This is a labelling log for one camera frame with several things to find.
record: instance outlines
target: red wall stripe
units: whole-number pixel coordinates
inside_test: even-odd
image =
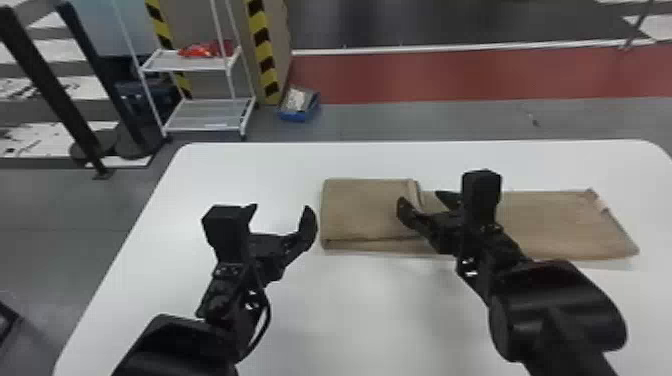
[[[672,96],[672,46],[297,56],[324,103]]]

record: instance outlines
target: black equipment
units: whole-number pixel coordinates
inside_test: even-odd
[[[397,217],[440,254],[456,257],[457,274],[488,307],[499,354],[533,376],[616,375],[603,352],[626,342],[623,317],[588,277],[564,260],[533,261],[495,221],[502,178],[462,176],[462,193],[437,191],[450,209],[424,214],[405,198]]]
[[[213,206],[202,224],[214,248],[212,272],[196,317],[155,317],[119,363],[114,376],[234,376],[235,364],[257,346],[271,320],[264,288],[282,278],[287,265],[307,251],[317,219],[303,209],[297,232],[280,236],[250,233],[257,209]],[[265,320],[255,336],[259,320]]]
[[[0,301],[0,346],[9,337],[17,321],[19,321],[19,315]]]

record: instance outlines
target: white wall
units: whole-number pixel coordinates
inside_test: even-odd
[[[148,54],[154,51],[156,41],[143,0],[70,0],[98,54],[130,54],[111,5],[112,1],[116,1],[121,10],[136,52]]]

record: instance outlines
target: folded cloth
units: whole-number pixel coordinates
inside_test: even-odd
[[[418,183],[412,179],[328,179],[322,189],[320,239],[325,249],[411,252],[418,234],[399,222],[397,199],[420,207]]]
[[[434,192],[422,192],[427,213],[445,211]],[[497,222],[534,259],[607,260],[639,249],[593,190],[502,192]]]
[[[435,255],[396,217],[405,197],[427,213],[448,210],[412,179],[328,179],[322,191],[320,240],[326,250]],[[638,253],[597,194],[504,192],[498,222],[531,258],[604,260]]]

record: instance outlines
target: white metal shelf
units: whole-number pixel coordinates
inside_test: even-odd
[[[182,100],[166,121],[166,132],[242,131],[256,98]]]
[[[237,46],[229,57],[183,57],[175,50],[157,49],[142,65],[143,72],[196,72],[225,70],[230,72],[240,56]]]

